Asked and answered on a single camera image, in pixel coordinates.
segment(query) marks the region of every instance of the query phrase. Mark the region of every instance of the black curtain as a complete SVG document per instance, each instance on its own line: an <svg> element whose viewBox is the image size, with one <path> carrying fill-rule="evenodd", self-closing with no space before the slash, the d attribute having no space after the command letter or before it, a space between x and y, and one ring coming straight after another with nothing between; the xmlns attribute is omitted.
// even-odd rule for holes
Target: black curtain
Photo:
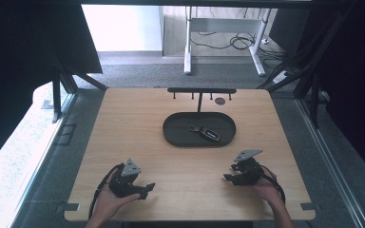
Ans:
<svg viewBox="0 0 365 228"><path fill-rule="evenodd" d="M0 1L0 149L58 68L102 73L80 5Z"/></svg>
<svg viewBox="0 0 365 228"><path fill-rule="evenodd" d="M320 65L327 111L365 161L365 0L358 0Z"/></svg>

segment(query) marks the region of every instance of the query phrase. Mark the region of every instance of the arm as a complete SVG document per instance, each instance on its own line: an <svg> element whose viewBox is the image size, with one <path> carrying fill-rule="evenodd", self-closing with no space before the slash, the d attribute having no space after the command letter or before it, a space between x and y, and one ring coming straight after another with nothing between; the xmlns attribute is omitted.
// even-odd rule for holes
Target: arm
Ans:
<svg viewBox="0 0 365 228"><path fill-rule="evenodd" d="M269 177L276 178L274 173L270 173L269 170L264 169L264 173ZM260 198L266 200L271 206L272 212L274 213L275 225L277 228L294 228L294 224L290 219L290 215L284 205L278 190L274 185L266 180L260 179L256 184L247 186L259 195Z"/></svg>
<svg viewBox="0 0 365 228"><path fill-rule="evenodd" d="M117 170L108 177L107 182L112 179L112 176ZM125 204L137 200L141 195L133 194L124 198L117 198L111 190L108 188L108 183L106 183L99 197L94 205L93 214L90 220L87 222L86 228L101 228L107 221L109 221L115 214L120 210Z"/></svg>

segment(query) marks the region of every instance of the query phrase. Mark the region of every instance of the small tool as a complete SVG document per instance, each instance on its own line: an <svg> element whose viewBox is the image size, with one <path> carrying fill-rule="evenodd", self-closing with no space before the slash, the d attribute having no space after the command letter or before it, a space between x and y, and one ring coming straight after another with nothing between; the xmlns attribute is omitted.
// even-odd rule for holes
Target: small tool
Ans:
<svg viewBox="0 0 365 228"><path fill-rule="evenodd" d="M238 175L223 174L227 181L231 181L235 186L254 185L259 179L263 178L270 181L275 188L280 192L280 197L283 203L286 201L283 188L278 184L277 179L272 175L272 172L265 166L260 165L253 157L262 152L261 149L243 150L234 159L235 164L231 167ZM270 173L266 175L262 168L265 168Z"/></svg>
<svg viewBox="0 0 365 228"><path fill-rule="evenodd" d="M141 197L139 200L145 200L148 192L152 191L155 183L150 183L146 187L135 186L133 181L138 178L141 173L141 168L136 165L132 159L128 159L126 164L118 164L118 169L109 182L109 189L115 196L123 198L135 193L139 193Z"/></svg>
<svg viewBox="0 0 365 228"><path fill-rule="evenodd" d="M193 126L190 125L188 128L190 131L199 132L202 136L204 136L207 140L213 142L219 142L221 140L221 136L215 131L205 127L205 126Z"/></svg>

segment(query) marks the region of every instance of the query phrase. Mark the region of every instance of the desk leg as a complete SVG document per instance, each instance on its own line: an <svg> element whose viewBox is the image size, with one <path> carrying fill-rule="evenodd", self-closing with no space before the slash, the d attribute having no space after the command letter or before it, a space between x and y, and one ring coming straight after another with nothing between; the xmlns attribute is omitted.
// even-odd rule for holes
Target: desk leg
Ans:
<svg viewBox="0 0 365 228"><path fill-rule="evenodd" d="M183 60L183 73L191 73L191 11L192 7L189 7L186 19L186 44L185 44L185 54Z"/></svg>
<svg viewBox="0 0 365 228"><path fill-rule="evenodd" d="M268 24L269 14L271 14L271 9L266 9L262 17L262 22L259 26L259 32L257 33L256 43L252 47L250 47L250 53L251 56L253 57L253 61L254 64L256 65L259 76L265 76L265 70L263 69L262 63L260 62L257 53L259 50L260 41L262 40L263 33L265 32L266 29L266 25Z"/></svg>

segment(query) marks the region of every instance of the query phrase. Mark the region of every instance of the black cable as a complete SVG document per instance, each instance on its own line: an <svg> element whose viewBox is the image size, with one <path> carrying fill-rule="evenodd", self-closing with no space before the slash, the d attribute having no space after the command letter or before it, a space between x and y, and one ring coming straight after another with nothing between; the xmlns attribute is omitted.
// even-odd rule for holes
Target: black cable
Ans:
<svg viewBox="0 0 365 228"><path fill-rule="evenodd" d="M272 58L272 59L262 59L262 64L267 68L275 68L274 66L270 66L267 61L281 61L280 59Z"/></svg>
<svg viewBox="0 0 365 228"><path fill-rule="evenodd" d="M256 36L252 35L250 33L247 33L247 34L248 34L248 36L251 37L251 39L249 40L250 43L252 45L254 45L256 43ZM283 57L286 56L286 52L284 52L284 51L266 50L266 49L263 49L262 47L259 47L259 52L265 56L269 56L269 57L273 57L273 58L277 58L277 59L282 59Z"/></svg>
<svg viewBox="0 0 365 228"><path fill-rule="evenodd" d="M210 13L212 13L213 17L216 18L215 14L213 14L212 7L209 7Z"/></svg>
<svg viewBox="0 0 365 228"><path fill-rule="evenodd" d="M317 35L313 37L313 39L296 55L288 58L283 58L282 63L276 66L276 68L270 73L266 81L259 85L257 88L265 88L268 84L270 84L285 68L289 66L301 66L304 65L302 62L308 61L310 55L313 53L313 50L317 47L318 40L322 39L324 33L328 30L329 25L334 20L336 14L332 13L327 21L323 24L322 28L318 31ZM299 72L291 74L289 77L286 77L284 80L279 82L276 85L272 85L268 88L268 91L273 91L278 89L279 87L285 86L295 79L299 78L302 74L304 74L310 67L310 64L305 64Z"/></svg>
<svg viewBox="0 0 365 228"><path fill-rule="evenodd" d="M240 11L236 14L236 18L239 17L239 14L242 12L242 10L243 10L243 8L241 8Z"/></svg>
<svg viewBox="0 0 365 228"><path fill-rule="evenodd" d="M213 34L216 34L217 32L213 31L213 32L209 32L209 33L200 33L200 32L197 32L200 36L208 36L208 35L213 35Z"/></svg>
<svg viewBox="0 0 365 228"><path fill-rule="evenodd" d="M234 37L232 37L230 39L230 44L228 46L225 46L225 47L213 47L213 46L209 46L209 45L206 45L206 44L196 43L195 41L193 41L191 39L191 42L194 45L197 45L197 46L205 46L205 47L213 48L213 49L226 49L226 48L233 47L235 49L240 49L240 50L247 49L247 48L250 47L250 45L249 44L246 44L245 41L250 41L250 39L248 39L246 37L243 37L243 36L239 36L239 33L237 33ZM237 42L241 42L242 44L244 44L244 47L238 47L236 45Z"/></svg>
<svg viewBox="0 0 365 228"><path fill-rule="evenodd" d="M251 19L254 19L254 12L256 12L255 8L253 8L253 11L251 12Z"/></svg>
<svg viewBox="0 0 365 228"><path fill-rule="evenodd" d="M260 16L260 11L262 10L262 8L259 8L259 16ZM257 17L257 19L259 19L259 16Z"/></svg>
<svg viewBox="0 0 365 228"><path fill-rule="evenodd" d="M91 201L90 204L90 208L88 210L88 219L91 218L91 216L93 215L93 210L94 210L94 206L96 204L96 200L100 195L100 192L102 191L103 186L106 184L106 181L108 180L109 176L112 174L112 172L114 172L114 170L118 167L120 167L122 164L117 164L115 165L107 174L106 176L103 178L103 180L100 182L99 186L97 186L96 191L94 192L94 196L93 196L93 200Z"/></svg>
<svg viewBox="0 0 365 228"><path fill-rule="evenodd" d="M258 173L258 172L256 172L256 173L257 173L257 174L259 174L259 176L260 176L260 177L262 177L262 178L264 178L264 179L266 179L266 180L270 181L272 184L274 184L275 188L276 188L276 189L279 191L279 193L280 193L280 197L281 197L281 199L282 199L283 203L286 203L286 196L285 196L285 194L284 194L283 188L282 188L282 187L278 184L278 181L277 181L277 179L274 177L274 175L272 175L271 170L269 170L267 167L265 167L265 166L263 166L263 165L260 165L260 167L265 168L265 169L269 172L269 174L271 174L272 178L270 178L269 176L267 176L267 175L265 175L265 174L263 174L263 173Z"/></svg>
<svg viewBox="0 0 365 228"><path fill-rule="evenodd" d="M244 16L242 16L242 18L245 18L247 16L247 11L248 11L248 8L245 9Z"/></svg>

